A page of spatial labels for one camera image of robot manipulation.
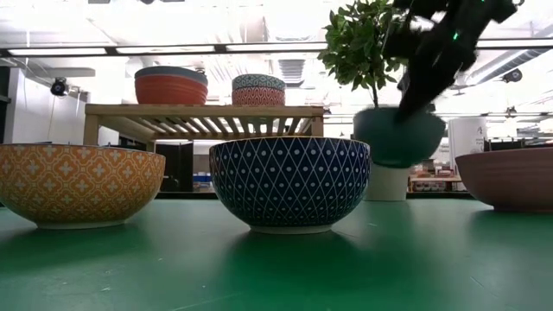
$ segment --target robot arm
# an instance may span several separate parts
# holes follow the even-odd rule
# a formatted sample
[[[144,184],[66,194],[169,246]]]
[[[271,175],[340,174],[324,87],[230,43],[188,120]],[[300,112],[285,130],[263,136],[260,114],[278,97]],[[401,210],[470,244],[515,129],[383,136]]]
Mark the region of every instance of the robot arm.
[[[409,60],[398,85],[404,94],[398,122],[430,104],[453,85],[458,72],[474,64],[476,44],[491,20],[502,23],[517,11],[511,0],[395,0],[393,5],[409,11],[405,24],[389,35],[384,50],[385,56]],[[440,11],[445,16],[431,30],[413,31],[407,24],[413,16],[430,19]]]

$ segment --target bowl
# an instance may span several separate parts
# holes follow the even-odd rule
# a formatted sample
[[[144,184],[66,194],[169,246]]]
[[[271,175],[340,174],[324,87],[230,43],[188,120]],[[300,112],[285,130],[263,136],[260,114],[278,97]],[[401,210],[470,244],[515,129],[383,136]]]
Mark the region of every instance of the bowl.
[[[455,162],[468,192],[494,210],[553,212],[553,148],[482,152]]]
[[[135,79],[138,104],[204,105],[207,87],[179,76],[149,75]]]
[[[245,87],[269,87],[278,91],[286,91],[286,83],[279,78],[267,74],[248,73],[242,74],[232,80],[232,90]]]
[[[0,202],[45,229],[121,225],[152,201],[165,157],[60,144],[0,145]]]
[[[267,137],[209,149],[215,193],[253,231],[318,233],[362,200],[367,144],[326,137]]]
[[[284,106],[286,93],[270,87],[244,87],[232,91],[232,105]]]
[[[201,83],[204,86],[207,86],[207,77],[203,73],[197,73],[193,70],[182,68],[182,67],[173,67],[173,66],[153,66],[142,68],[135,73],[135,79],[149,76],[149,75],[168,75],[168,76],[177,76],[182,78],[192,79],[198,83]]]
[[[442,141],[446,124],[437,116],[418,112],[396,124],[396,107],[366,109],[353,117],[355,139],[371,145],[372,161],[387,168],[410,168],[429,159]]]

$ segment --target green tabletop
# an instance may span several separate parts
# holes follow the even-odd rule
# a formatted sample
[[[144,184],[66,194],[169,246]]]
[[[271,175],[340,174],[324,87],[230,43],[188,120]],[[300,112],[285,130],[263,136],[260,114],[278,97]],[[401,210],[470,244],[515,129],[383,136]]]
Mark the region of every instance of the green tabletop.
[[[0,309],[553,310],[553,216],[362,203],[334,231],[250,233],[216,200],[51,232],[0,208]]]

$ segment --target white pot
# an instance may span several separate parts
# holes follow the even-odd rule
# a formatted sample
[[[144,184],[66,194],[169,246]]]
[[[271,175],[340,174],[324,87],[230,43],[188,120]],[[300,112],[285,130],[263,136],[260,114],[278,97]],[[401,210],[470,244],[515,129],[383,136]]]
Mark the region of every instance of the white pot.
[[[369,186],[366,188],[365,200],[370,201],[405,201],[409,168],[386,168],[371,163]]]

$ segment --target small tree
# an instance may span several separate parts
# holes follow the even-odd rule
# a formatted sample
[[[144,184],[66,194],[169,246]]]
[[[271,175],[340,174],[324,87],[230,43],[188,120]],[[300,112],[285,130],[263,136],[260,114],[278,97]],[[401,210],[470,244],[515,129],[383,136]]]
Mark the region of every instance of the small tree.
[[[397,71],[406,60],[385,58],[383,47],[387,35],[401,23],[400,10],[388,0],[355,0],[353,4],[330,12],[327,30],[327,49],[318,59],[341,85],[353,83],[372,91],[372,101],[378,108],[378,90],[387,81],[397,82],[390,73]]]

